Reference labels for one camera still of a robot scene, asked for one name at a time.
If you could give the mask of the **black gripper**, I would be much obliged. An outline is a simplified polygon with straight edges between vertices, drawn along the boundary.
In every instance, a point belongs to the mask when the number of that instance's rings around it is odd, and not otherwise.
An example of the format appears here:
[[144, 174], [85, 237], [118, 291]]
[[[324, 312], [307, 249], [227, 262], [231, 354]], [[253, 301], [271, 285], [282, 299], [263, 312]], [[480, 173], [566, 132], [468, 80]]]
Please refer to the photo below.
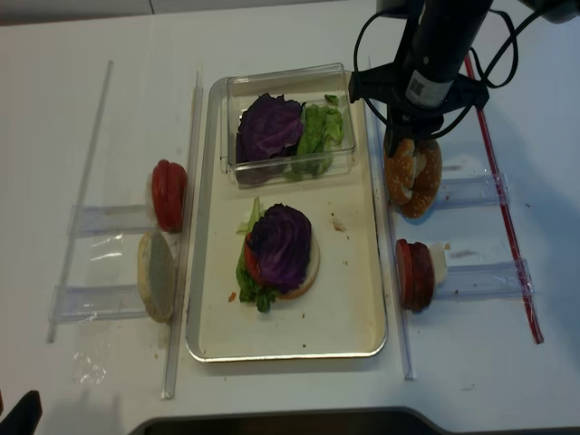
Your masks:
[[483, 82], [462, 74], [450, 82], [434, 82], [417, 70], [404, 81], [398, 67], [388, 63], [354, 70], [348, 86], [350, 102], [364, 101], [386, 127], [388, 158], [394, 157], [405, 136], [436, 140], [457, 127], [470, 109], [483, 109], [488, 102]]

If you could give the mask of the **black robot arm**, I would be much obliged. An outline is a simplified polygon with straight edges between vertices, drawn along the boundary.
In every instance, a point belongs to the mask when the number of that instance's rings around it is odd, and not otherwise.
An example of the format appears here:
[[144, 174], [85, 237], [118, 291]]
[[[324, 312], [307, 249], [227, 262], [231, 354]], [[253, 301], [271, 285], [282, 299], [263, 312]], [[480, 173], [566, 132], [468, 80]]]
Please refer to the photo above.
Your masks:
[[488, 102], [488, 87], [460, 73], [489, 1], [388, 1], [375, 18], [406, 22], [393, 62], [365, 71], [355, 68], [348, 92], [364, 101], [385, 125], [384, 150], [395, 154], [404, 139], [435, 140], [453, 126], [444, 116], [466, 115]]

